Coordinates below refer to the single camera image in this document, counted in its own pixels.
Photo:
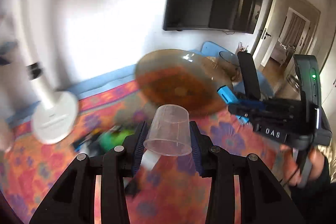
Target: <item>white wall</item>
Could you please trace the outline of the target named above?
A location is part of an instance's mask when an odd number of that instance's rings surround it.
[[[0,44],[14,41],[16,35],[11,19],[11,0],[0,0]],[[6,54],[10,65],[0,66],[0,118],[14,115],[15,110],[36,102],[29,77],[18,48]]]
[[[329,49],[333,44],[335,39],[335,29],[336,29],[336,0],[330,0],[330,5],[328,13],[326,16],[326,24],[324,24],[324,29],[322,30],[323,39],[321,40],[321,47],[314,49],[314,54],[318,60],[326,60]]]
[[[8,0],[0,2],[10,6]],[[254,34],[233,35],[226,35],[220,31],[163,31],[166,0],[27,2],[31,37],[36,44],[46,75],[55,88],[66,88],[71,84],[134,64],[144,54],[158,49],[200,49],[207,40],[230,51],[236,50],[239,41],[251,49],[270,0],[263,1]],[[10,66],[21,66],[22,72],[25,73],[22,64]],[[20,79],[20,85],[31,93],[27,79]],[[23,105],[35,100],[36,98],[30,95]],[[12,111],[8,111],[8,107],[0,109],[0,116],[8,116],[9,113]]]
[[[334,87],[334,80],[336,77],[335,63],[336,63],[336,43],[335,43],[335,28],[336,28],[336,0],[331,0],[330,10],[327,16],[327,23],[324,30],[324,46],[320,48],[316,57],[324,60],[328,57],[327,62],[320,74],[321,83],[321,99],[322,102],[327,98],[332,88]]]

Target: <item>colorful rug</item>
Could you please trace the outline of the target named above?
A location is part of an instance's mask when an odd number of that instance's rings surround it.
[[[0,161],[0,187],[5,198],[24,223],[29,220],[61,173],[74,159],[71,143],[100,127],[114,124],[150,123],[156,107],[138,90],[135,81],[80,101],[80,115],[73,132],[55,145],[42,145],[31,134],[30,122],[14,128],[13,149]],[[271,168],[275,152],[251,127],[241,126],[227,110],[196,120],[214,145],[245,156],[255,153]],[[162,156],[151,172],[136,175],[141,191],[127,198],[131,224],[204,224],[210,193],[210,179],[195,171],[191,155]],[[95,223],[100,223],[100,178],[97,179]],[[240,223],[239,185],[236,180],[236,223]]]

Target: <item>human hand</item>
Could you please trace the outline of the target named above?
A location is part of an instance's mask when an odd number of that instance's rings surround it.
[[[288,181],[288,179],[293,175],[295,170],[297,170],[298,165],[295,163],[292,155],[292,149],[286,145],[280,146],[280,151],[283,151],[283,181]],[[308,158],[312,163],[311,172],[309,175],[308,180],[315,180],[317,179],[323,170],[324,166],[324,156],[323,154],[317,150],[316,148],[312,148],[309,152]],[[301,175],[300,170],[297,170],[295,175],[291,178],[288,182],[291,186],[296,186],[301,182]]]

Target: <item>transparent cup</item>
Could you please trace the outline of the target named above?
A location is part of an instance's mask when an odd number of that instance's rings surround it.
[[[148,150],[165,156],[191,153],[188,111],[178,105],[160,106],[143,144]]]

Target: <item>door handle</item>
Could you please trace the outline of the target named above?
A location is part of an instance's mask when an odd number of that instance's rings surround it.
[[[272,36],[268,32],[266,32],[264,39],[266,39],[266,37],[272,37]]]

